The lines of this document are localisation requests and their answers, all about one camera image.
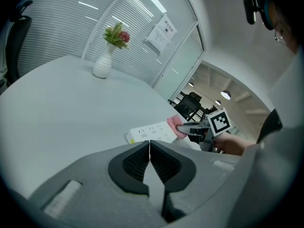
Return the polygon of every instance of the vase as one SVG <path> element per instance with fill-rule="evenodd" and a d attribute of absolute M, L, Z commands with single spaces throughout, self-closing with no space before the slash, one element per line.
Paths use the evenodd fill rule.
<path fill-rule="evenodd" d="M 111 66 L 112 66 L 112 56 L 115 51 L 116 46 L 108 43 L 105 47 L 104 53 L 97 59 L 95 66 L 93 68 L 93 74 L 98 78 L 107 78 Z"/>

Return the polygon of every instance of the tabletop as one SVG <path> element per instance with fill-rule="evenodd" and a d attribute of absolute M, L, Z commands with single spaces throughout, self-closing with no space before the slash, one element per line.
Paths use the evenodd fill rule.
<path fill-rule="evenodd" d="M 100 79 L 93 76 L 93 66 L 61 57 L 0 96 L 1 174 L 25 198 L 77 159 L 127 144 L 131 128 L 177 113 L 142 80 L 113 69 Z M 188 138 L 178 142 L 197 148 Z"/>

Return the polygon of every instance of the pink cloth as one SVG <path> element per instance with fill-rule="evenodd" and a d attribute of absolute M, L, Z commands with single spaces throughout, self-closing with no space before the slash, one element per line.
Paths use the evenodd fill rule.
<path fill-rule="evenodd" d="M 177 131 L 177 129 L 176 129 L 177 125 L 184 125 L 178 115 L 167 118 L 167 123 L 169 124 L 170 128 L 172 128 L 173 132 L 179 138 L 183 139 L 187 136 L 186 134 L 181 133 L 181 132 Z"/>

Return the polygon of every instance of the flower arrangement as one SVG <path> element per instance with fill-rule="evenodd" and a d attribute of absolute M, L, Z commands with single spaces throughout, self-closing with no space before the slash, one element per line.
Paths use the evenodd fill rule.
<path fill-rule="evenodd" d="M 130 34 L 123 30 L 122 22 L 117 23 L 114 28 L 106 28 L 103 37 L 108 43 L 118 47 L 119 49 L 128 48 L 127 43 L 130 40 Z"/>

